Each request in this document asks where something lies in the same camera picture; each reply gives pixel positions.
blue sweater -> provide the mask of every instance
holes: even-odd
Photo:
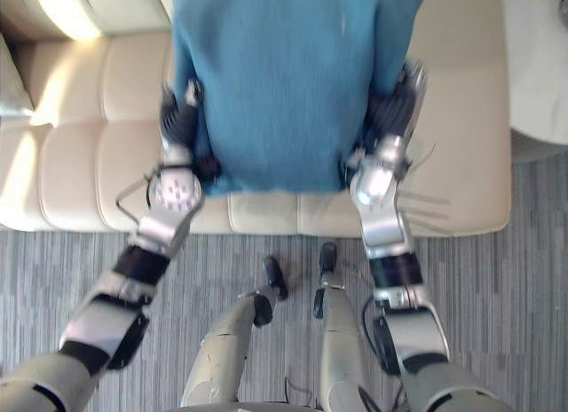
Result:
[[[332,192],[369,93],[389,93],[422,0],[174,0],[174,91],[197,76],[208,194]]]

floor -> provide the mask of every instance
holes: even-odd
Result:
[[[454,361],[470,368],[518,411],[568,410],[568,154],[513,171],[510,224],[497,234],[419,239],[425,280]],[[289,301],[254,330],[240,398],[283,400],[284,377],[313,392],[321,322],[312,318],[324,239],[193,236],[154,300],[139,354],[105,377],[92,411],[174,408],[208,325],[235,296],[262,281],[266,253],[288,272]],[[0,361],[4,371],[57,345],[71,311],[113,265],[124,234],[0,233]],[[370,293],[356,240],[337,241],[352,303]],[[373,395],[383,410],[397,382],[366,348]],[[313,395],[292,390],[295,404]]]

black cable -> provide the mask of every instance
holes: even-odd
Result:
[[[371,341],[371,336],[369,335],[369,331],[367,329],[367,309],[369,308],[369,306],[371,305],[373,300],[374,300],[374,297],[371,294],[369,296],[369,298],[367,299],[367,301],[365,302],[365,304],[363,305],[363,309],[361,310],[361,326],[363,327],[363,332],[365,333],[365,338],[367,339],[367,342],[369,344],[369,347],[371,348],[371,351],[376,356],[376,358],[380,360],[381,358],[379,357],[379,353],[376,350],[375,344],[373,344],[373,341]],[[392,408],[390,409],[390,412],[396,412],[397,408],[400,406],[400,396],[402,394],[403,394],[403,386],[402,386],[402,383],[401,383],[400,387],[398,388],[397,394],[395,396],[394,404],[392,405]]]
[[[288,377],[284,376],[284,399],[286,399],[286,403],[290,404],[290,398],[288,397]]]
[[[367,412],[382,412],[368,392],[359,387],[359,396]]]
[[[375,357],[377,359],[380,359],[379,353],[376,351],[376,347],[373,344],[373,341],[371,341],[371,336],[369,336],[369,331],[367,330],[367,320],[366,320],[367,308],[369,308],[369,306],[371,305],[372,302],[373,302],[373,294],[371,294],[369,296],[365,305],[363,305],[363,310],[361,310],[361,326],[363,327],[363,332],[365,333],[365,338],[367,339],[367,342],[369,343],[369,347],[371,347],[371,351],[373,352],[373,354],[375,355]]]
[[[394,398],[394,404],[392,405],[392,408],[390,409],[390,412],[396,412],[398,409],[398,406],[400,406],[400,396],[402,394],[402,383],[400,383],[400,387],[398,388],[397,391],[397,395]]]
[[[313,398],[313,392],[311,392],[310,390],[306,390],[304,388],[301,387],[297,387],[295,385],[293,385],[290,382],[290,378],[288,378],[287,376],[284,376],[284,398],[286,399],[286,403],[289,405],[290,404],[290,398],[288,396],[288,386],[292,387],[294,390],[296,390],[297,392],[303,392],[304,394],[308,394],[308,404],[304,405],[305,408],[311,408],[312,406],[310,405],[310,403],[312,402],[312,398]]]

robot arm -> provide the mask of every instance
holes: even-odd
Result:
[[[114,268],[102,274],[68,323],[59,350],[32,359],[0,380],[3,412],[83,410],[105,372],[130,363],[149,322],[143,307],[152,302],[202,205],[201,183],[186,147],[197,123],[196,102],[178,109],[164,97],[163,159],[150,181],[150,210]],[[183,130],[172,129],[180,124]]]
[[[406,146],[426,91],[426,75],[408,63],[394,95],[370,103],[378,142],[351,159],[351,199],[375,282],[380,317],[373,324],[383,370],[399,376],[413,411],[511,411],[470,372],[449,363],[446,336],[423,284],[398,184],[408,169]]]

cream sofa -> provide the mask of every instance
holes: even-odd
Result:
[[[0,1],[12,39],[28,40],[16,44],[15,62],[35,104],[31,119],[0,124],[0,225],[132,229],[114,200],[160,156],[171,1],[87,0],[99,27],[114,34],[89,42],[58,39],[37,0]],[[510,142],[501,0],[426,0],[411,54],[429,70],[410,146],[420,164],[401,189],[414,233],[502,228],[510,209]],[[143,193],[126,205],[144,212]],[[345,192],[231,194],[206,201],[192,229],[348,237],[359,235],[359,222]]]

